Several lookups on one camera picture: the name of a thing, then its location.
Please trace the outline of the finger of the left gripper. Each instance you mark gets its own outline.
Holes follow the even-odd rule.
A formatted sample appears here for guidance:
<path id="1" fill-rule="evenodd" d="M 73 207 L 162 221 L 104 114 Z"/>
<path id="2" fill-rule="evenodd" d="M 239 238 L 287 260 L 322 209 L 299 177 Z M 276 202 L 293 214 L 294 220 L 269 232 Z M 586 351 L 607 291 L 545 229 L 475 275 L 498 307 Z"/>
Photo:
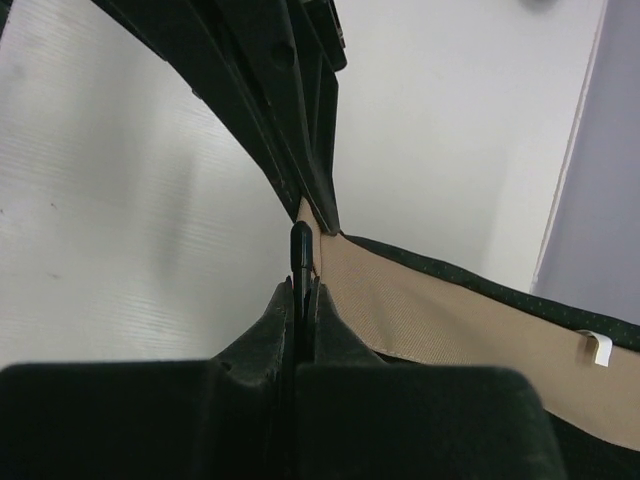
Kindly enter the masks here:
<path id="1" fill-rule="evenodd" d="M 216 5 L 197 1 L 97 1 L 119 25 L 168 63 L 218 117 L 265 174 L 290 218 L 299 187 L 247 81 Z"/>
<path id="2" fill-rule="evenodd" d="M 292 216 L 306 200 L 323 232 L 340 229 L 333 184 L 337 72 L 347 65 L 332 1 L 232 1 L 229 28 L 247 63 L 258 128 Z"/>

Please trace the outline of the beige fabric pet tent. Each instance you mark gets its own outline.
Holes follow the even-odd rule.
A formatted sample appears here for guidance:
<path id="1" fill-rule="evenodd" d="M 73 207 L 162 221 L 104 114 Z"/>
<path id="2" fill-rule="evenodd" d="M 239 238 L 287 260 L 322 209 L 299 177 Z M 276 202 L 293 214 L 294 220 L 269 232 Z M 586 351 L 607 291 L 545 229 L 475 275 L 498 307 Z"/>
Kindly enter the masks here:
<path id="1" fill-rule="evenodd" d="M 373 350 L 423 364 L 510 368 L 547 411 L 608 443 L 639 447 L 636 352 L 604 330 L 564 328 L 321 233 L 308 202 L 313 260 L 340 318 Z"/>

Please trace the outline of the black tent pole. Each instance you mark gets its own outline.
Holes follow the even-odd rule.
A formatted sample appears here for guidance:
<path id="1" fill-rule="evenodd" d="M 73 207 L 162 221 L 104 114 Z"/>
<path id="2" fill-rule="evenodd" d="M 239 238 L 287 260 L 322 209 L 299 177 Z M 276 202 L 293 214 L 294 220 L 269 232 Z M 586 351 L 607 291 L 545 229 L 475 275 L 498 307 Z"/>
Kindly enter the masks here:
<path id="1" fill-rule="evenodd" d="M 297 221 L 290 232 L 290 264 L 294 294 L 294 358 L 308 357 L 307 310 L 313 271 L 313 232 L 304 221 Z"/>

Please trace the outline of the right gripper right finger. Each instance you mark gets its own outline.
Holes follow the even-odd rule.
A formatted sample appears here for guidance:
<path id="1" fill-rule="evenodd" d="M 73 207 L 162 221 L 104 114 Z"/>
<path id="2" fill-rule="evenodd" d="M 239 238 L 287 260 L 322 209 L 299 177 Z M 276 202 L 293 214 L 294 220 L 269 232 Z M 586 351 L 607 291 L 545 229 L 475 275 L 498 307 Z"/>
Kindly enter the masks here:
<path id="1" fill-rule="evenodd" d="M 550 420 L 520 373 L 388 363 L 315 283 L 297 369 L 301 479 L 561 479 Z"/>

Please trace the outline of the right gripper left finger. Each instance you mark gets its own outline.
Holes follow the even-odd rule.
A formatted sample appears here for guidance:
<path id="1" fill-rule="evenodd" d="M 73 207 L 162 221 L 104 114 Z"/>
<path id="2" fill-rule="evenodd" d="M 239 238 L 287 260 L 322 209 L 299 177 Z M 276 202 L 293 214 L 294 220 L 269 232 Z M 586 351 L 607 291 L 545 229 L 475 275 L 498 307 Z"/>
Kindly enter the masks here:
<path id="1" fill-rule="evenodd" d="M 28 363 L 1 372 L 5 479 L 285 479 L 293 291 L 201 360 Z"/>

